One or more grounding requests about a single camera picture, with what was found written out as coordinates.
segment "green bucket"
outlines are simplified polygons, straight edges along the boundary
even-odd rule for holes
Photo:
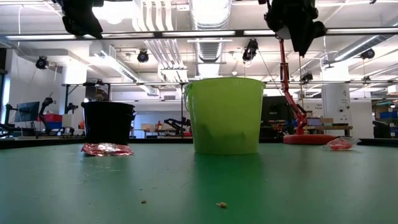
[[[250,78],[210,78],[188,84],[184,98],[188,98],[195,151],[256,153],[265,87]]]

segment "crumb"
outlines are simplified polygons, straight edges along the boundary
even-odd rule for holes
[[[225,202],[216,203],[216,205],[219,206],[220,208],[226,208]]]

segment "ceiling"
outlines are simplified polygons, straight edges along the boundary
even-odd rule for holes
[[[346,6],[330,6],[334,3],[355,3],[357,0],[318,0],[319,17],[318,20],[323,21],[327,27],[382,27],[387,21],[393,19],[396,14],[397,3],[383,3],[376,2],[370,4],[353,4]],[[172,1],[172,20],[174,27],[177,30],[191,29],[190,13],[189,11],[180,11],[177,8],[187,5],[187,0]],[[0,6],[0,34],[45,34],[45,33],[65,33],[62,24],[60,10],[58,5],[46,6],[36,5],[32,6]],[[234,1],[229,20],[230,29],[267,29],[267,25],[263,20],[263,14],[266,12],[265,5],[259,6],[256,1]],[[100,20],[104,32],[134,32],[130,19],[124,19],[120,24],[112,25],[106,20]],[[354,41],[362,38],[361,36],[328,36],[325,38],[315,39],[307,52],[305,58],[301,59],[301,65],[309,62],[319,53],[338,51],[352,44]],[[242,49],[245,48],[248,38],[233,38],[232,42],[225,43],[222,64],[220,66],[220,75],[231,76],[232,71],[237,71],[237,76],[255,78],[257,80],[270,81],[272,78],[279,79],[279,64],[280,53],[278,41],[273,37],[257,38],[259,43],[258,54],[254,58],[252,66],[249,68],[243,67],[241,60]],[[129,69],[138,73],[143,80],[147,82],[160,81],[157,76],[158,63],[154,57],[149,55],[147,63],[138,63],[136,60],[139,49],[146,47],[142,40],[95,40],[101,42],[102,45],[112,45],[117,51],[118,60],[125,63]],[[187,39],[177,39],[180,54],[183,58],[184,65],[188,69],[188,77],[193,78],[196,71],[196,56],[193,44],[187,43]],[[75,54],[79,54],[79,49],[92,44],[92,42],[24,42],[21,43],[24,47],[34,49],[67,49]],[[288,55],[288,63],[290,72],[298,71],[299,56],[292,50],[290,41],[285,42],[285,49]],[[364,73],[371,73],[382,68],[398,63],[398,37],[395,36],[389,40],[379,44],[373,48],[376,52],[374,59],[364,62],[358,58],[348,60],[349,74],[351,79],[360,80]],[[86,58],[92,66],[96,67],[88,71],[89,77],[114,78],[120,77],[120,74],[113,69],[97,62],[95,57],[91,54],[90,57],[82,55]],[[319,79],[320,67],[313,67],[312,72],[314,79]],[[387,80],[398,76],[396,70],[385,73],[378,79]]]

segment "black bucket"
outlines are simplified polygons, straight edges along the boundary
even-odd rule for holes
[[[133,105],[107,101],[82,103],[87,143],[129,144]]]

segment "air vent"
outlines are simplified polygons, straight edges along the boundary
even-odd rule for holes
[[[164,100],[175,100],[175,96],[164,96]]]

